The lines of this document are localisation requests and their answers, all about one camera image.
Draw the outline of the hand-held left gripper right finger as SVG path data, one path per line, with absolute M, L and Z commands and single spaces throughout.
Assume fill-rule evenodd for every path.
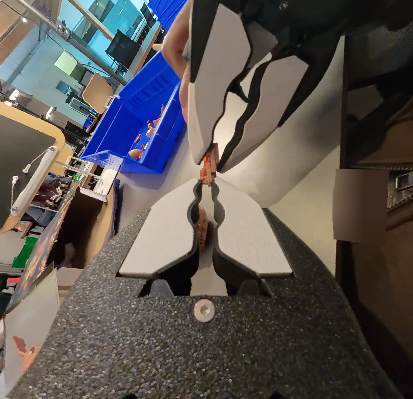
M 264 210 L 223 179 L 211 186 L 216 222 L 212 261 L 228 296 L 273 297 L 271 280 L 293 278 L 291 267 Z

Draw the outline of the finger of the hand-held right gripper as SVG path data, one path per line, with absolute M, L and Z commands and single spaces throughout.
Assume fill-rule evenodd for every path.
M 247 107 L 238 118 L 234 134 L 221 154 L 219 173 L 238 165 L 272 134 L 307 69 L 308 64 L 295 55 L 271 59 L 255 69 Z
M 250 55 L 240 16 L 219 4 L 197 76 L 190 78 L 188 85 L 188 140 L 196 164 L 201 163 L 213 142 L 230 85 L 245 69 Z

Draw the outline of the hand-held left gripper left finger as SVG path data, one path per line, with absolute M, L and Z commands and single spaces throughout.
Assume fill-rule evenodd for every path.
M 150 209 L 118 275 L 167 282 L 173 295 L 190 295 L 199 268 L 201 181 L 193 178 L 160 198 Z

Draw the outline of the brown toy brick assembly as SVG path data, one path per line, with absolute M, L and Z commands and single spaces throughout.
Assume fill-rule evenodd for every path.
M 202 206 L 198 207 L 199 209 L 199 220 L 196 223 L 197 234 L 198 234 L 198 248 L 199 253 L 203 252 L 206 245 L 207 232 L 209 226 L 209 220 L 207 212 Z

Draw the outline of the small brown toy brick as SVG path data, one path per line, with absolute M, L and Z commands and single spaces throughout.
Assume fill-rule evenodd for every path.
M 202 184 L 210 185 L 212 183 L 212 180 L 216 177 L 219 161 L 218 143 L 213 143 L 212 147 L 204 156 L 202 161 L 203 167 L 199 171 L 199 178 Z

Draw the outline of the pile of brown toy bricks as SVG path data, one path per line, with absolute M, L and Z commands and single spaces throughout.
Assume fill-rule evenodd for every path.
M 140 132 L 137 134 L 134 140 L 134 147 L 128 153 L 132 159 L 136 161 L 139 161 L 140 159 L 142 159 L 143 153 L 145 152 L 145 150 L 147 149 L 149 145 L 149 141 L 151 140 L 152 135 L 154 134 L 154 131 L 156 130 L 160 119 L 162 118 L 164 110 L 165 110 L 165 105 L 162 104 L 161 112 L 158 118 L 154 119 L 153 121 L 147 121 L 146 133 L 144 134 L 143 132 Z M 144 135 L 144 141 L 146 140 L 145 144 L 140 142 L 143 135 Z

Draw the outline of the blue plastic bin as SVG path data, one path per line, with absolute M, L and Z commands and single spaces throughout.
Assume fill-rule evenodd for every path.
M 180 79 L 159 51 L 113 98 L 81 159 L 122 173 L 161 174 L 185 126 L 179 101 Z M 147 121 L 165 110 L 142 159 L 129 156 Z

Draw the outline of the stack of blue bins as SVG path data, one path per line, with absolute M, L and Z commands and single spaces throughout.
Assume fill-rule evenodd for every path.
M 162 28 L 169 31 L 187 0 L 149 0 L 148 7 L 156 15 Z

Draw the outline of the printed cardboard box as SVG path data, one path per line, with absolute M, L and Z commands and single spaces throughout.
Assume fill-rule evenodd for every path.
M 12 300 L 22 297 L 49 265 L 63 266 L 67 244 L 74 247 L 70 259 L 74 268 L 84 268 L 92 260 L 114 236 L 119 186 L 119 179 L 114 179 L 105 202 L 92 197 L 92 190 L 84 194 L 78 188 L 72 194 L 35 243 Z

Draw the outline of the black monitor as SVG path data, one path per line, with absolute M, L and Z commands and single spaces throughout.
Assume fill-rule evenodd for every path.
M 129 69 L 140 47 L 139 42 L 133 41 L 118 29 L 105 52 L 118 64 Z

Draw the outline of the white metal stand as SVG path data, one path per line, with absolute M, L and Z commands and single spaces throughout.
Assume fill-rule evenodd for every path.
M 11 176 L 11 201 L 10 214 L 21 214 L 29 206 L 34 195 L 39 190 L 48 173 L 52 173 L 55 166 L 57 170 L 70 170 L 74 172 L 74 188 L 79 186 L 83 194 L 90 195 L 101 201 L 106 201 L 117 172 L 114 169 L 104 169 L 97 174 L 103 164 L 80 159 L 59 152 L 56 146 L 49 146 L 30 162 L 17 165 L 17 170 Z

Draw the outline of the printed instruction booklet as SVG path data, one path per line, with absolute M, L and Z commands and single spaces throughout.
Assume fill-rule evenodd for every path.
M 21 278 L 4 315 L 4 366 L 1 398 L 5 398 L 39 354 L 59 310 L 57 270 L 52 263 L 34 277 Z

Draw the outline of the black chair with wooden rim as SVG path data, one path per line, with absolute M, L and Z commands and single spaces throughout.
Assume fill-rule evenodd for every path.
M 10 214 L 11 176 L 18 164 L 30 162 L 49 146 L 61 152 L 63 131 L 53 124 L 1 103 L 0 106 L 0 232 L 11 230 L 22 218 Z

